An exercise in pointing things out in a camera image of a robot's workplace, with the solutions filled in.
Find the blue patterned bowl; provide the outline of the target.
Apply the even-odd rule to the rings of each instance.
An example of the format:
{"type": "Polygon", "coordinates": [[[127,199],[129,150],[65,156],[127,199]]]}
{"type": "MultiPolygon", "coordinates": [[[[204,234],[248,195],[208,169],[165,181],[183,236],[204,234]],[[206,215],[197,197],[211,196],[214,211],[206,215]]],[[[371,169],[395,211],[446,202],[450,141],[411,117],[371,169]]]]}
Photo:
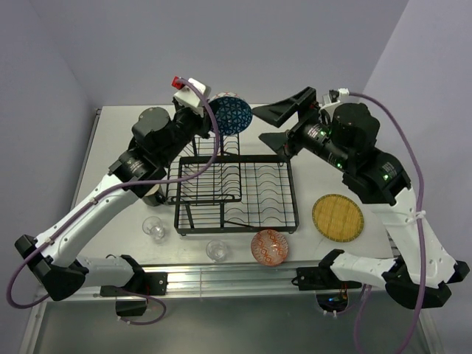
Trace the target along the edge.
{"type": "Polygon", "coordinates": [[[250,126],[253,113],[251,106],[238,94],[226,91],[209,100],[215,115],[220,135],[231,136],[242,133],[250,126]]]}

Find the black mug white inside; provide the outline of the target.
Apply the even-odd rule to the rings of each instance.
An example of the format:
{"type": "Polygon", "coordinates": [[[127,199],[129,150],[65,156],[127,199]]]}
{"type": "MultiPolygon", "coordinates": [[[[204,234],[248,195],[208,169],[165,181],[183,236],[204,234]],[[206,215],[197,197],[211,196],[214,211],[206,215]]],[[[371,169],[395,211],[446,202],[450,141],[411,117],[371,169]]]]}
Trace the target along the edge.
{"type": "Polygon", "coordinates": [[[157,207],[167,203],[167,198],[160,184],[153,186],[142,198],[142,201],[150,207],[157,207]]]}

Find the yellow woven round plate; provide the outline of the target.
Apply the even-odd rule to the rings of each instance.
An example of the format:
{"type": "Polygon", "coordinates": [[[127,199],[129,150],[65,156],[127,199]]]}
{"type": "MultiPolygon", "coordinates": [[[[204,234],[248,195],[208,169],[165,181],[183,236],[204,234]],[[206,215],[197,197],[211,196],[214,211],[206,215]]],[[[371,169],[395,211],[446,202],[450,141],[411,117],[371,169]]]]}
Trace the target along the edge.
{"type": "Polygon", "coordinates": [[[316,229],[328,240],[349,243],[364,230],[364,214],[352,199],[340,194],[319,198],[312,208],[316,229]]]}

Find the orange patterned bowl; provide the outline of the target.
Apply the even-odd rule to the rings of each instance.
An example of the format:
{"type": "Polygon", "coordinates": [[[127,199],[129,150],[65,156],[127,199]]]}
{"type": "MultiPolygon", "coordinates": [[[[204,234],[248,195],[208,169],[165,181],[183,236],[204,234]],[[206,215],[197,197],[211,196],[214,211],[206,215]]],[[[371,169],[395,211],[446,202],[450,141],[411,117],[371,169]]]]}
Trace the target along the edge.
{"type": "Polygon", "coordinates": [[[250,247],[253,258],[264,266],[278,266],[286,260],[289,251],[285,236],[273,229],[258,232],[250,247]]]}

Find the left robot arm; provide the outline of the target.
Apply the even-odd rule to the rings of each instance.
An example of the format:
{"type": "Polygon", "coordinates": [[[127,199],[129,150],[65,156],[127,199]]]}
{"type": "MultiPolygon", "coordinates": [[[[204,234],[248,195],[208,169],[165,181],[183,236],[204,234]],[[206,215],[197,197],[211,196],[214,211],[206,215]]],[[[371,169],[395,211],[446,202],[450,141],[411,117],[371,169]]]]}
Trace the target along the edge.
{"type": "Polygon", "coordinates": [[[50,229],[23,235],[15,248],[54,301],[81,288],[117,287],[136,294],[145,285],[142,266],[129,255],[87,258],[81,251],[121,211],[146,198],[158,184],[170,184],[167,169],[195,136],[218,132],[208,100],[173,99],[174,115],[160,107],[144,110],[132,126],[128,149],[109,167],[93,191],[50,229]]]}

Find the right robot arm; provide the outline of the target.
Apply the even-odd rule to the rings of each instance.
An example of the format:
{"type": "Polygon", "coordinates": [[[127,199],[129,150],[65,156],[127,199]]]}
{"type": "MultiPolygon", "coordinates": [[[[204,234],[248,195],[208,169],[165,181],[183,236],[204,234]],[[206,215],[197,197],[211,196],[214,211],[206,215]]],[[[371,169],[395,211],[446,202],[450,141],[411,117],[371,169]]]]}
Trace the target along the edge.
{"type": "Polygon", "coordinates": [[[400,161],[376,147],[381,124],[367,98],[349,103],[348,95],[340,88],[318,101],[316,90],[307,87],[256,107],[253,114],[274,127],[298,118],[290,130],[262,133],[260,140],[284,160],[308,150],[340,170],[344,185],[380,219],[399,255],[379,259],[335,249],[316,267],[299,268],[296,284],[302,291],[371,285],[405,308],[440,308],[451,296],[449,285],[467,277],[468,264],[438,240],[422,208],[423,191],[413,188],[400,161]]]}

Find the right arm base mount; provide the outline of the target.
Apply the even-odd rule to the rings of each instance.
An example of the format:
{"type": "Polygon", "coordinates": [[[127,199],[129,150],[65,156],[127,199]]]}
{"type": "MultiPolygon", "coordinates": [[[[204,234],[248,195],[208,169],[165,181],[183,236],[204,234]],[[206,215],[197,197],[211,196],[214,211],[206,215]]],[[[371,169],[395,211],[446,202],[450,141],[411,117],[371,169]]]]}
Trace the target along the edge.
{"type": "Polygon", "coordinates": [[[328,291],[358,289],[360,282],[340,280],[329,268],[298,267],[291,284],[300,291],[328,291]]]}

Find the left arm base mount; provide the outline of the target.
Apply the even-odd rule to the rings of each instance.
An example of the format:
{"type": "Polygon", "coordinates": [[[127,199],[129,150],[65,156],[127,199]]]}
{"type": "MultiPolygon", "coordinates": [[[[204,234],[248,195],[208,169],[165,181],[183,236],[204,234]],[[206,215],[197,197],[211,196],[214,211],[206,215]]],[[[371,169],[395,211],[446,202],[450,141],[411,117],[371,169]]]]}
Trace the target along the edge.
{"type": "Polygon", "coordinates": [[[162,318],[167,312],[167,306],[160,296],[167,292],[167,273],[150,272],[133,276],[124,286],[104,285],[100,288],[101,297],[115,297],[115,311],[121,318],[139,317],[158,305],[162,309],[162,318]]]}

